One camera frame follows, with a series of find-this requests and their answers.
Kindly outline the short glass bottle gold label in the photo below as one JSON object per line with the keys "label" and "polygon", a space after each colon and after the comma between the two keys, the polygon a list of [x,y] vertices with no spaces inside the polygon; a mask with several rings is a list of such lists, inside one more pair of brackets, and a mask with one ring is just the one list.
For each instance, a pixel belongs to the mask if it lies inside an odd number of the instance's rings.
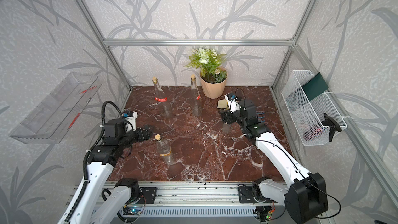
{"label": "short glass bottle gold label", "polygon": [[170,141],[164,139],[160,134],[155,135],[155,140],[157,143],[157,149],[159,156],[167,165],[173,165],[175,163]]}

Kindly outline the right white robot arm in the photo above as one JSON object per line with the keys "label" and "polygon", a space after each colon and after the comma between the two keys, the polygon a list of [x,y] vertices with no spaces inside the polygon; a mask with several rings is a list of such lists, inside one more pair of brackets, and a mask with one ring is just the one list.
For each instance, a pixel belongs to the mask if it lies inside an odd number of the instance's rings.
{"label": "right white robot arm", "polygon": [[311,173],[285,150],[268,126],[259,120],[252,100],[229,93],[225,101],[227,106],[218,109],[222,121],[237,123],[244,137],[269,158],[284,179],[283,183],[272,179],[254,181],[254,199],[259,203],[273,200],[283,205],[297,224],[326,212],[329,206],[324,178],[319,173]]}

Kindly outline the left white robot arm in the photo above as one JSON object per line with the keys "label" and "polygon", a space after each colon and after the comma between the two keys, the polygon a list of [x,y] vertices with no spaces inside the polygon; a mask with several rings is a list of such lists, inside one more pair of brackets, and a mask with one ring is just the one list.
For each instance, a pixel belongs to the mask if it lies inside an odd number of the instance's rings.
{"label": "left white robot arm", "polygon": [[153,127],[136,127],[134,118],[112,119],[102,125],[97,144],[87,150],[83,162],[83,178],[60,224],[109,224],[122,207],[140,198],[140,188],[135,179],[123,179],[105,202],[95,210],[97,199],[126,148],[134,143],[152,138]]}

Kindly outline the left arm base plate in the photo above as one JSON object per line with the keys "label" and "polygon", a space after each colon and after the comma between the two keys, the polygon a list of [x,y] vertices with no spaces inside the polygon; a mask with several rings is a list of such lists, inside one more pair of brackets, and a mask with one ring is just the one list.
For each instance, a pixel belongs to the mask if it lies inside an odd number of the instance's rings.
{"label": "left arm base plate", "polygon": [[154,204],[157,195],[157,187],[142,187],[141,198],[137,204]]}

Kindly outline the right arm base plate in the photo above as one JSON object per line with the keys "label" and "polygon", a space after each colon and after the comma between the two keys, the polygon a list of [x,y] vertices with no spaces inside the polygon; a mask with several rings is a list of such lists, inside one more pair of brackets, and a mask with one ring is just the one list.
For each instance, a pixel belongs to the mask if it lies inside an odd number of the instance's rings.
{"label": "right arm base plate", "polygon": [[252,186],[247,186],[245,184],[238,184],[237,191],[239,196],[239,202],[243,204],[261,204],[261,203],[275,203],[272,199],[260,197],[255,194]]}

